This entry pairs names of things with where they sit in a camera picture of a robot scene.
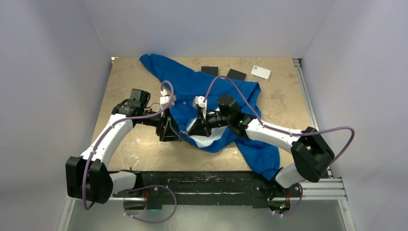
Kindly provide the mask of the blue zip jacket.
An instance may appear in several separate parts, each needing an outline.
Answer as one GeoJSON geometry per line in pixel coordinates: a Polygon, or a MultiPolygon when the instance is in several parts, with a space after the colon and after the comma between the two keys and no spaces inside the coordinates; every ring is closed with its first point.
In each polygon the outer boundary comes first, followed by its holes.
{"type": "Polygon", "coordinates": [[[191,127],[197,116],[197,109],[192,103],[196,96],[207,95],[207,108],[217,110],[220,96],[229,94],[237,102],[242,112],[260,116],[257,99],[261,93],[257,82],[219,78],[213,85],[214,77],[196,72],[168,57],[158,54],[144,54],[140,57],[143,66],[159,81],[169,81],[176,95],[175,104],[170,112],[178,124],[181,137],[190,145],[203,151],[217,153],[234,142],[250,169],[271,180],[280,168],[280,154],[277,147],[235,136],[227,127],[215,128],[207,137],[191,136],[185,132],[191,127]]]}

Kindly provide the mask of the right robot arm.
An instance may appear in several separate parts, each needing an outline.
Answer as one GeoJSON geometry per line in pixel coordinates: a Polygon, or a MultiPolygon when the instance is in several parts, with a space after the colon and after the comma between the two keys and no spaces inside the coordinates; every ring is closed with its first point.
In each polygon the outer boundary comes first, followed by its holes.
{"type": "Polygon", "coordinates": [[[281,196],[302,181],[319,182],[332,160],[334,153],[316,129],[305,130],[284,128],[256,116],[242,112],[231,95],[218,98],[219,110],[209,113],[203,96],[196,96],[193,107],[197,116],[187,128],[189,136],[210,137],[215,128],[228,127],[237,137],[261,141],[281,148],[293,156],[294,163],[283,167],[273,176],[271,192],[281,196]]]}

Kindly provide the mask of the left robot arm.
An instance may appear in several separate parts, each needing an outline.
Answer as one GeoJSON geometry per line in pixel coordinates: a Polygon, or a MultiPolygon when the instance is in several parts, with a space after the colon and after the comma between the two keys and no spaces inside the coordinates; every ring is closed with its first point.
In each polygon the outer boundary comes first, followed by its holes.
{"type": "Polygon", "coordinates": [[[137,197],[143,183],[131,170],[111,173],[108,165],[122,140],[137,124],[155,127],[159,141],[181,141],[170,110],[157,113],[148,107],[150,93],[132,89],[130,97],[117,104],[96,140],[80,156],[65,164],[67,194],[71,198],[104,204],[113,195],[126,191],[137,197]]]}

